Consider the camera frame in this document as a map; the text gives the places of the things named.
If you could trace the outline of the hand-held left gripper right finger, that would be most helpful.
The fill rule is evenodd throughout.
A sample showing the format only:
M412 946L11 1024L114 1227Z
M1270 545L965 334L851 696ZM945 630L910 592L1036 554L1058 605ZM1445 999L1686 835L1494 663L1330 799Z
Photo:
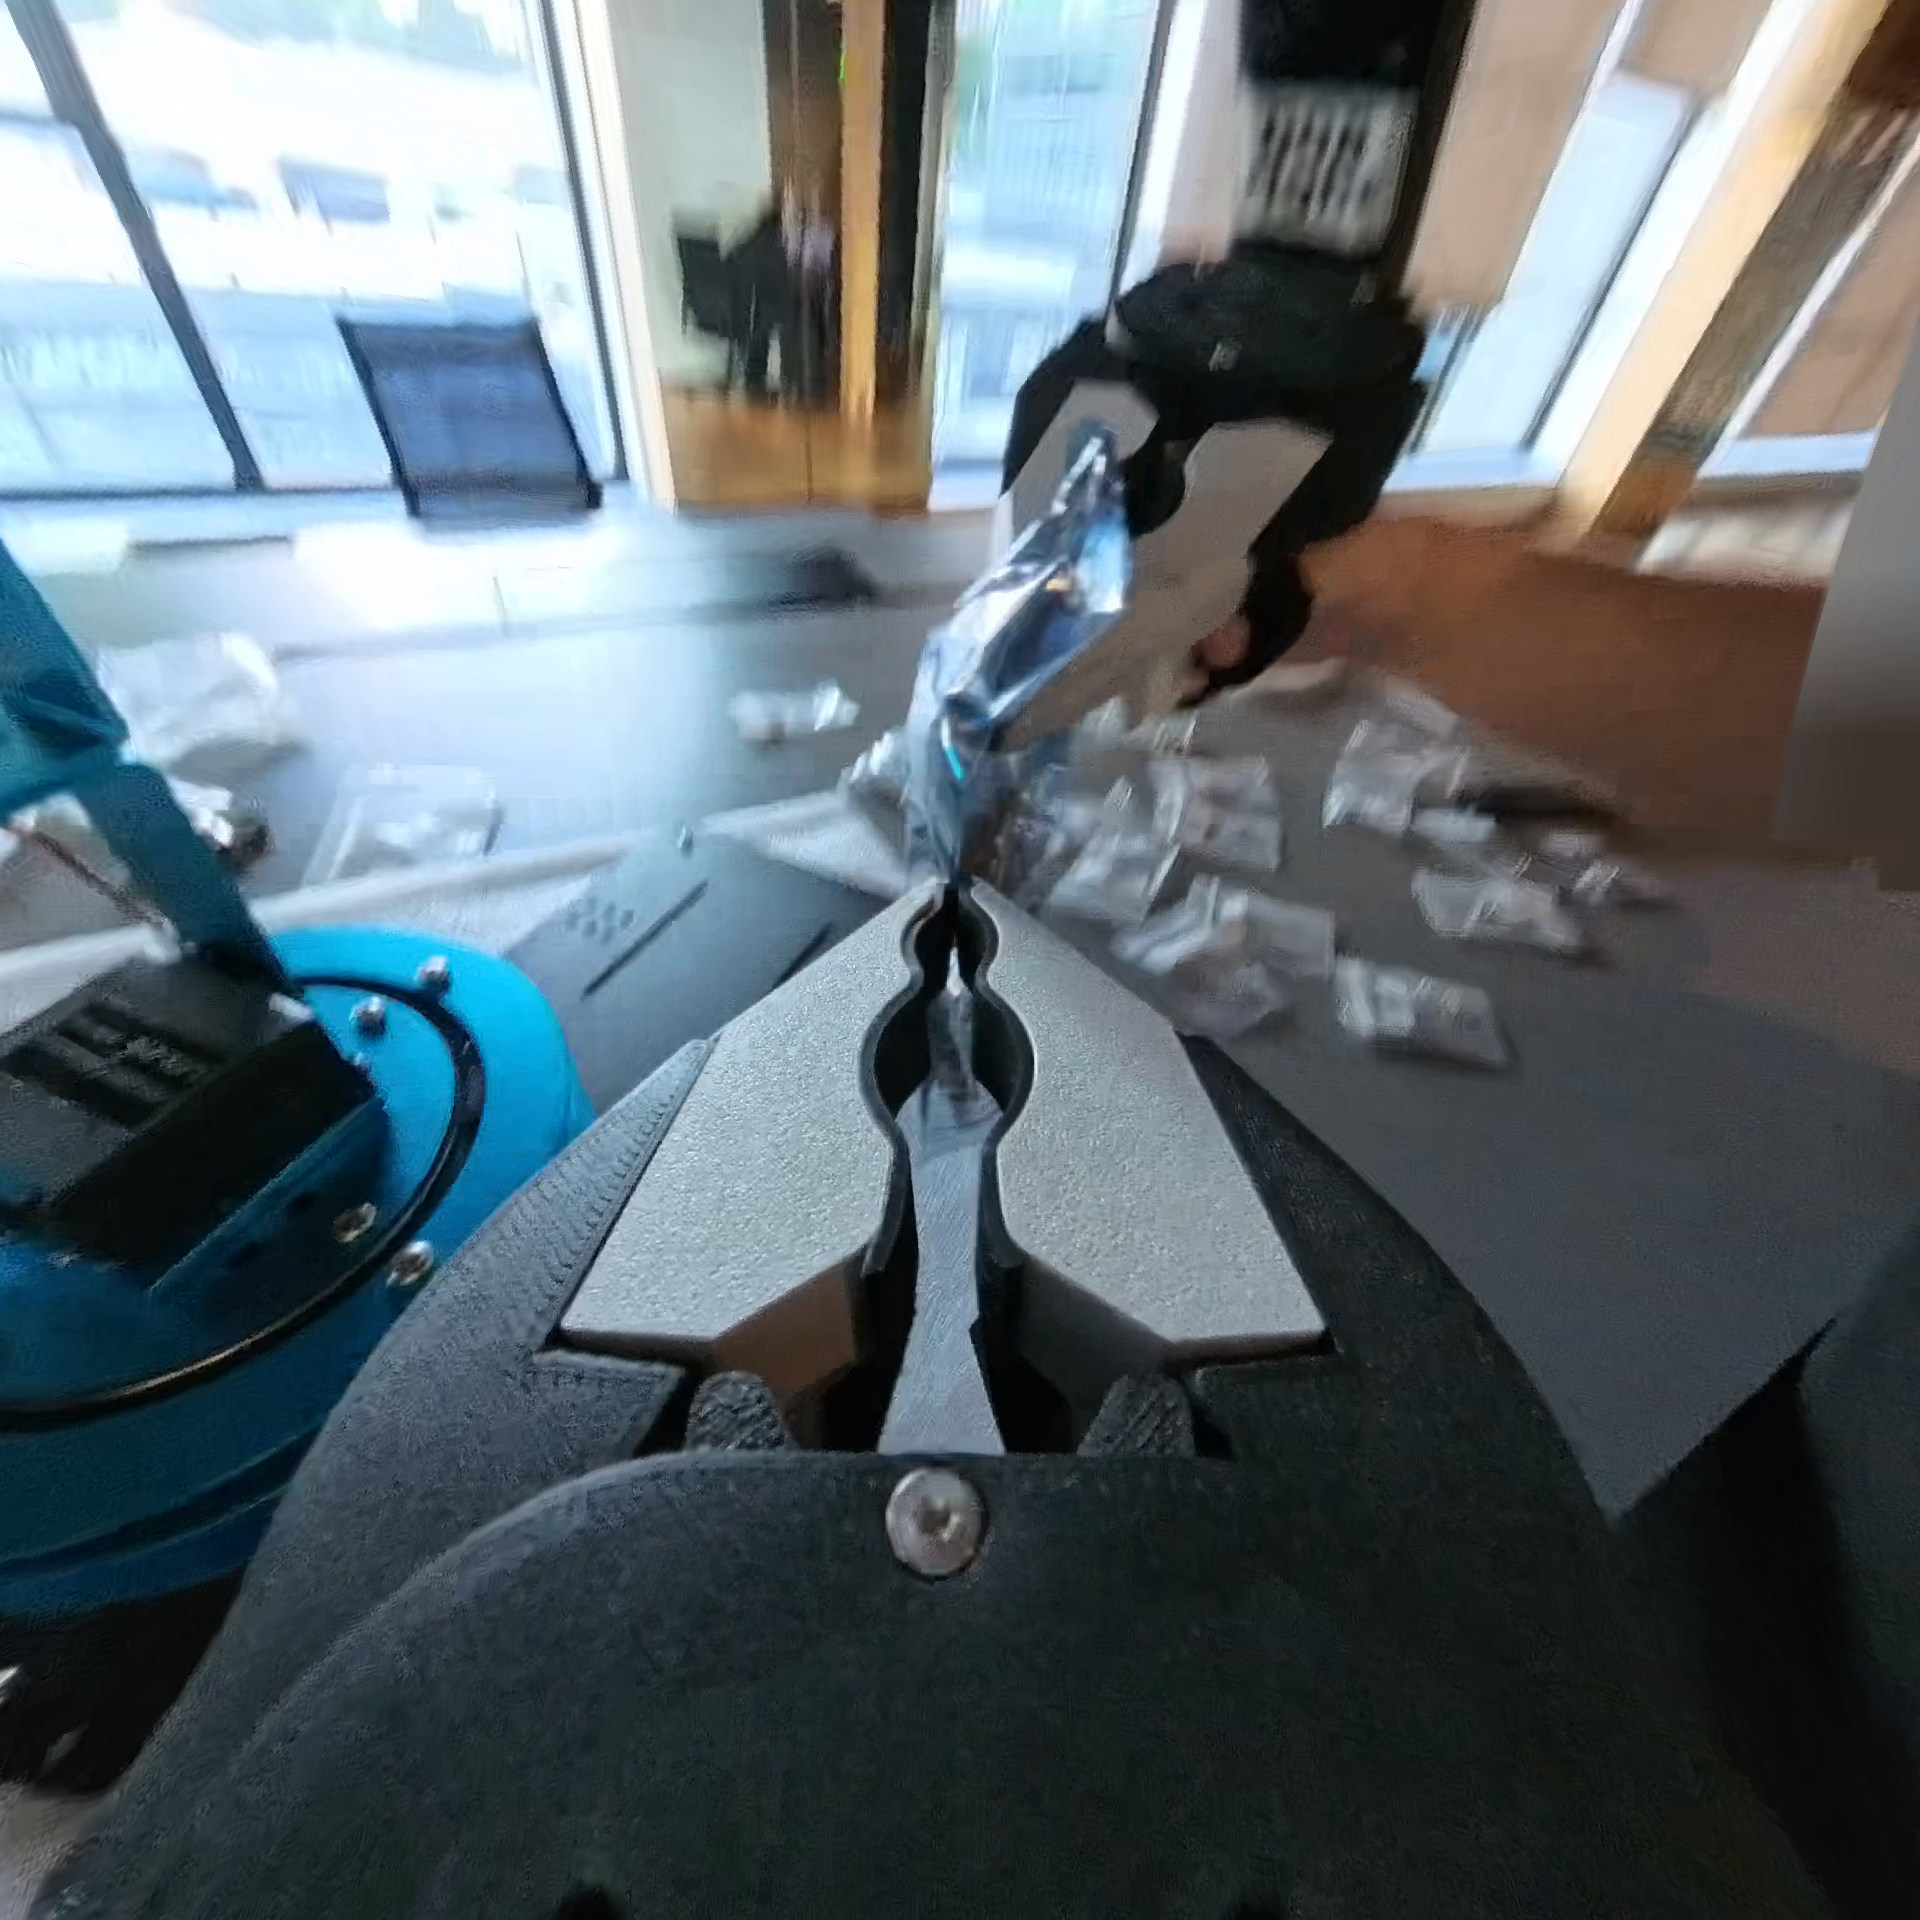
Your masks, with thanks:
M987 885L963 889L979 1362L1010 1455L1071 1453L1116 1383L1318 1354L1327 1319L1180 1030Z

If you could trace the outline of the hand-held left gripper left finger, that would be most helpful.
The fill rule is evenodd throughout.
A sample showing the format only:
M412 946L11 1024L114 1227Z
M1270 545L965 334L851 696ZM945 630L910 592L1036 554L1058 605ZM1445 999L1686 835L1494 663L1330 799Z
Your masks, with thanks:
M577 1354L758 1379L803 1443L878 1448L917 1318L901 1111L951 898L921 880L730 1022L561 1318Z

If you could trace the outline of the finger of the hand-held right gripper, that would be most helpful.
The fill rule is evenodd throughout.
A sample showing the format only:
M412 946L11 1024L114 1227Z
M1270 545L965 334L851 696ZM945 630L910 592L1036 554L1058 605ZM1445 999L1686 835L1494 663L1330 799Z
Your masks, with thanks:
M1014 471L1014 480L997 498L997 560L1005 560L1026 528L1049 511L1085 445L1106 445L1109 453L1124 464L1157 425L1158 410L1132 385L1075 383Z
M1239 611L1255 543L1327 449L1284 419L1215 424L1181 457L1170 515L1132 536L1124 470L1090 442L1005 560L991 507L991 587L1014 602L998 614L991 749L1036 749L1114 702L1135 723L1178 714L1194 646Z

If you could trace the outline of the silver plastic parts bag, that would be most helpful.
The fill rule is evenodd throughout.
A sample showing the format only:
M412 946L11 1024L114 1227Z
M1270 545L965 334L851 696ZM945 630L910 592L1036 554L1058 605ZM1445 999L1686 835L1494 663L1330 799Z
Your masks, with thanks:
M1133 602L1122 459L1102 429L1071 432L1042 511L963 592L919 654L895 735L908 950L927 1006L923 1078L946 1089L949 1137L977 1143L985 1221L1002 1224L998 1155L1036 1081L1031 1033L991 962L991 901L1138 921L1158 885L1124 869L1163 855L1135 791L1098 795L1082 737L1098 679L1117 663Z

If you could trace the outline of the scattered small clear parts bags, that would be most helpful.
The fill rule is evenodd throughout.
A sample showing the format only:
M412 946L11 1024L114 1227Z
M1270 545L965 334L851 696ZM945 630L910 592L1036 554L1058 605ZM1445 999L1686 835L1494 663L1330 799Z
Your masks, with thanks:
M1425 942L1487 945L1583 962L1604 918L1674 904L1659 880L1589 835L1545 833L1527 843L1468 807L1415 807L1404 837L1388 800L1382 746L1334 760L1327 800L1298 782L1275 785L1275 754L1230 760L1197 750L1143 754L1106 725L1082 731L1090 786L1135 791L1145 833L1163 855L1124 869L1158 885L1141 920L1122 927L1066 915L1066 888L1033 920L1117 967L1191 1033L1242 1037L1273 1024L1345 977L1380 929ZM805 873L878 896L908 895L903 818L887 786L895 741L885 737L839 786L715 815L692 831L741 843ZM374 929L451 937L507 952L641 835L524 855L455 855L463 835L462 774L370 766L338 782L323 877L257 901L267 931Z

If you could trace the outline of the black office chair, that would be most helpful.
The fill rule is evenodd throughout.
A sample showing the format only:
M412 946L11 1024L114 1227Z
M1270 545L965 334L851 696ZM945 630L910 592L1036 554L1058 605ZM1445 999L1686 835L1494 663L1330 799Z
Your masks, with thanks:
M538 321L341 317L335 330L409 520L515 526L604 507Z

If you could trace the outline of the large office windows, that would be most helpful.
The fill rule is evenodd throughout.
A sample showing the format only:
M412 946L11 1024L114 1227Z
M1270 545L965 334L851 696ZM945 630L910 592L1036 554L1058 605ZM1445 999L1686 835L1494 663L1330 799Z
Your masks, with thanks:
M345 322L531 322L678 506L985 487L1242 185L1235 6L4 6L4 495L389 489Z

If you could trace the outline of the black metal base plate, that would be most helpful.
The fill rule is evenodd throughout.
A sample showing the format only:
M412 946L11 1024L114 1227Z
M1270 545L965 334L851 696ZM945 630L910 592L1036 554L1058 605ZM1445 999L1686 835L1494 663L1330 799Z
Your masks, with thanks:
M878 896L691 829L643 833L509 952L609 1114L883 910Z

